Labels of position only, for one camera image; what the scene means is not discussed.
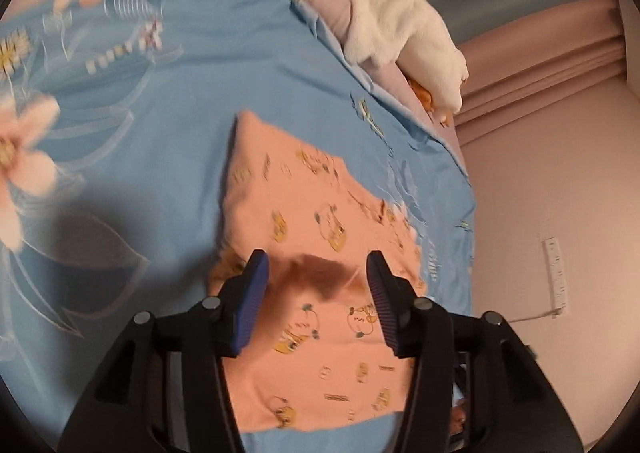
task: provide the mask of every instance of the cable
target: cable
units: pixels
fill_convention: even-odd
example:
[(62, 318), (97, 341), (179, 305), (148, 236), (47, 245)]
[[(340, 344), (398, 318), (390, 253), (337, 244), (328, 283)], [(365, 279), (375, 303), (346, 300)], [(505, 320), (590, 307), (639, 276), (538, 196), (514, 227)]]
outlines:
[(507, 320), (507, 323), (522, 323), (524, 321), (535, 321), (536, 319), (548, 318), (549, 316), (560, 316), (561, 314), (562, 314), (562, 309), (561, 308), (556, 308), (556, 309), (550, 310), (548, 312), (545, 312), (543, 314), (538, 314), (537, 316), (531, 316), (531, 317), (528, 317), (528, 318), (521, 318), (521, 319)]

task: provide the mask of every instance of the silver screw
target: silver screw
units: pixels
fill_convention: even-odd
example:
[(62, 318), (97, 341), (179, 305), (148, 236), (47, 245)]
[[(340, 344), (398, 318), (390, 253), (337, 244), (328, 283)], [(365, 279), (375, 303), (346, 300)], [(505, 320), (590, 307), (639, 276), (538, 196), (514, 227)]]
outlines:
[(150, 319), (151, 314), (146, 310), (143, 310), (142, 312), (138, 312), (135, 316), (133, 316), (133, 323), (135, 323), (136, 325), (144, 325), (145, 323), (149, 323)]
[(217, 296), (209, 296), (202, 300), (202, 306), (207, 310), (215, 310), (220, 305), (222, 305), (222, 302)]
[(484, 315), (484, 319), (491, 325), (502, 324), (502, 316), (497, 312), (489, 311)]
[(433, 302), (429, 298), (416, 298), (414, 300), (414, 307), (418, 310), (431, 310), (433, 308)]

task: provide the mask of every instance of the stuffed goose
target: stuffed goose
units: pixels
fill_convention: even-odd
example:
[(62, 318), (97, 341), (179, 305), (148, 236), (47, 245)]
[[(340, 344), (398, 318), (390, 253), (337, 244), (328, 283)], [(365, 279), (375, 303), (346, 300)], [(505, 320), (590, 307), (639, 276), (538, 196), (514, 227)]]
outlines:
[(371, 59), (382, 66), (398, 62), (415, 91), (431, 98), (443, 125), (460, 112), (460, 85), (468, 78), (464, 55), (456, 48), (442, 17), (426, 0), (350, 0), (351, 25), (344, 44), (350, 63)]

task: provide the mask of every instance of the blue bedsheet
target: blue bedsheet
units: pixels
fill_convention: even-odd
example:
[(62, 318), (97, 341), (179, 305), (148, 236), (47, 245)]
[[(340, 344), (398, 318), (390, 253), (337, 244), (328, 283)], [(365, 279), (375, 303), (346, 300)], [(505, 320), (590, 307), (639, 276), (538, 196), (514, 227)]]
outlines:
[[(474, 200), (465, 173), (344, 62), (304, 4), (68, 2), (0, 24), (0, 39), (30, 40), (1, 71), (0, 98), (11, 94), (19, 111), (52, 94), (61, 109), (40, 143), (58, 165), (58, 187), (45, 200), (14, 191), (25, 246), (0, 249), (0, 373), (52, 444), (133, 314), (183, 311), (204, 295), (241, 109), (343, 157), (373, 194), (407, 204), (430, 296), (470, 312)], [(9, 49), (0, 43), (0, 56)], [(361, 100), (369, 120), (356, 108)], [(393, 429), (388, 417), (245, 440), (250, 453), (374, 453)]]

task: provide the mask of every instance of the white power strip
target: white power strip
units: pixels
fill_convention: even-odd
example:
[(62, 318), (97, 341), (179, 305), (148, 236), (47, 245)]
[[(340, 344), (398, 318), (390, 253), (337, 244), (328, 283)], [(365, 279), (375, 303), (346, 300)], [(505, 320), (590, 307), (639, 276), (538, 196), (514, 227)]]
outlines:
[(569, 314), (569, 296), (566, 290), (566, 275), (557, 238), (545, 240), (546, 264), (551, 282), (553, 309), (560, 311), (558, 315)]

